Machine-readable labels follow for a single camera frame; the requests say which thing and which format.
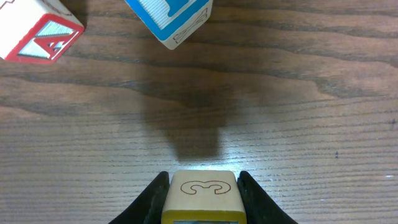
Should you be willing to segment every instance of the wooden surface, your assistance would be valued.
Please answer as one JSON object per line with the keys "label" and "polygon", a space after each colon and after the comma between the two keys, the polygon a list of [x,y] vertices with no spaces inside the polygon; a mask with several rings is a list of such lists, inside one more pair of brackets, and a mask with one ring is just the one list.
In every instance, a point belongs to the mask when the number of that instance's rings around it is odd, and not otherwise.
{"label": "wooden surface", "polygon": [[248,170],[299,223],[398,222],[398,1],[215,0],[167,50],[122,0],[0,61],[0,223],[107,223],[162,170]]}

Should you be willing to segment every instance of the alphabet block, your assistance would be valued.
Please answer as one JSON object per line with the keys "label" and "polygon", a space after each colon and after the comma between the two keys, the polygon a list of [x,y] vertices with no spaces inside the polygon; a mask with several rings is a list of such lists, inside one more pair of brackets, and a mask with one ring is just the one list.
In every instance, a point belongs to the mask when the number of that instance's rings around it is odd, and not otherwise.
{"label": "alphabet block", "polygon": [[83,33],[58,0],[0,0],[0,57],[22,63],[54,63]]}
{"label": "alphabet block", "polygon": [[213,0],[126,0],[150,31],[175,49],[210,16]]}
{"label": "alphabet block", "polygon": [[162,224],[246,224],[231,171],[180,170],[172,179]]}

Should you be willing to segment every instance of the red and white block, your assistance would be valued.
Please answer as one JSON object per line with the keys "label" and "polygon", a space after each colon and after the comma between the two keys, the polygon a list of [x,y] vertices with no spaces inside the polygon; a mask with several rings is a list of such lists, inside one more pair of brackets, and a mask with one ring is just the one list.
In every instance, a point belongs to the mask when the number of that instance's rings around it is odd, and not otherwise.
{"label": "red and white block", "polygon": [[84,26],[58,0],[0,0],[0,57],[54,63]]}

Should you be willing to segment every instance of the blue border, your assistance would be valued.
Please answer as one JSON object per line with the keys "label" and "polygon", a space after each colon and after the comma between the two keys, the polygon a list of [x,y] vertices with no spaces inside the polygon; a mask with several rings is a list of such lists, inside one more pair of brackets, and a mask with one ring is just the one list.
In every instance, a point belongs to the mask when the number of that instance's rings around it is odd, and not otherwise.
{"label": "blue border", "polygon": [[144,24],[152,31],[159,40],[166,40],[169,38],[178,28],[180,28],[189,18],[191,18],[199,9],[201,9],[209,0],[196,0],[188,9],[183,11],[181,15],[175,18],[169,25],[163,30],[157,26],[155,21],[151,18],[148,12],[141,6],[138,0],[125,0],[130,7],[136,12],[138,17],[144,22]]}

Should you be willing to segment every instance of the letter on block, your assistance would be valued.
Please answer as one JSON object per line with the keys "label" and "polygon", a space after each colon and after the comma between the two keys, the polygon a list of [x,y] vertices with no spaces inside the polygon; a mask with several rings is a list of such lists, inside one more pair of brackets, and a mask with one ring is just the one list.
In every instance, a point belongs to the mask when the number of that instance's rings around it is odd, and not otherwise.
{"label": "letter on block", "polygon": [[84,31],[58,0],[0,0],[0,57],[54,63]]}
{"label": "letter on block", "polygon": [[175,49],[210,16],[213,0],[126,0],[152,33]]}
{"label": "letter on block", "polygon": [[231,171],[180,170],[172,179],[162,224],[246,224]]}

